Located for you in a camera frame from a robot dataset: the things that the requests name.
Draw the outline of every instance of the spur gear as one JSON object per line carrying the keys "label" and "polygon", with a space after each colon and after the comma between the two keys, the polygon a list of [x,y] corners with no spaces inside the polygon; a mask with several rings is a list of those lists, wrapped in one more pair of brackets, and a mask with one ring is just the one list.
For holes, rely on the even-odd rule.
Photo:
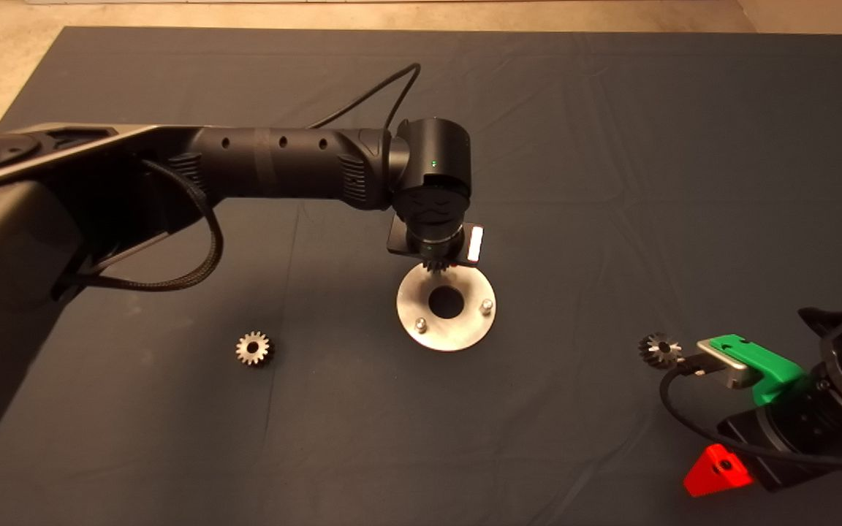
{"label": "spur gear", "polygon": [[433,259],[425,259],[421,263],[428,272],[441,272],[447,268],[447,261],[436,261]]}
{"label": "spur gear", "polygon": [[669,369],[682,359],[681,345],[663,332],[653,332],[639,342],[639,356],[656,369]]}
{"label": "spur gear", "polygon": [[271,357],[271,343],[261,332],[250,332],[236,345],[236,357],[248,366],[263,365]]}

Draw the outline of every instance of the floor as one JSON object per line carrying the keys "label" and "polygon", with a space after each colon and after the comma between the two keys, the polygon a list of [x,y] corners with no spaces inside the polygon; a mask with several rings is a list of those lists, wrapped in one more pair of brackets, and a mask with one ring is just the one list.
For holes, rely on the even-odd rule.
{"label": "floor", "polygon": [[64,26],[842,33],[842,1],[32,6],[0,0],[0,117]]}

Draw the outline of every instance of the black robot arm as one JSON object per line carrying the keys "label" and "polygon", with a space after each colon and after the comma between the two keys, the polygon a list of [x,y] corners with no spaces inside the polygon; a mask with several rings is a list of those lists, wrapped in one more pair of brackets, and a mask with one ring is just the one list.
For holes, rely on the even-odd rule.
{"label": "black robot arm", "polygon": [[221,243],[213,208],[223,199],[393,206],[390,252],[431,267],[474,266],[478,240],[463,222],[470,169],[469,136],[442,119],[402,123],[394,137],[385,129],[128,124],[0,134],[0,342],[16,343],[0,344],[0,418],[80,284],[106,286],[103,270],[204,216],[214,231],[204,273],[155,289],[116,284],[171,290],[213,270]]}

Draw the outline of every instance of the gear teeth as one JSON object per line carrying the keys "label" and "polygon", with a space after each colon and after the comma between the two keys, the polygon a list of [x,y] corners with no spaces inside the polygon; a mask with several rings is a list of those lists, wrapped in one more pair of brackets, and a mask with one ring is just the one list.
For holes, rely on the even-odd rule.
{"label": "gear teeth", "polygon": [[[668,352],[662,352],[660,343],[666,343]],[[645,363],[656,369],[669,369],[674,367],[679,357],[682,357],[682,349],[678,341],[662,332],[653,332],[639,342],[639,356]]]}
{"label": "gear teeth", "polygon": [[[249,346],[256,343],[258,346],[254,351]],[[236,344],[236,357],[240,362],[248,366],[264,365],[271,358],[271,340],[260,330],[246,333],[240,342]]]}

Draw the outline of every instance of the metal plate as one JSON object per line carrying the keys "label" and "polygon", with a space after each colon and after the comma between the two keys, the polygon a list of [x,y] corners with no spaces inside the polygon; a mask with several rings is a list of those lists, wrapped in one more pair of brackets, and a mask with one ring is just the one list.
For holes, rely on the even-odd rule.
{"label": "metal plate", "polygon": [[[462,311],[451,319],[437,316],[428,304],[431,292],[442,286],[452,287],[463,297]],[[422,346],[441,352],[459,351],[479,342],[496,319],[496,305],[489,280],[470,267],[428,272],[418,265],[401,280],[395,300],[405,332]],[[418,327],[420,319],[424,323]]]}

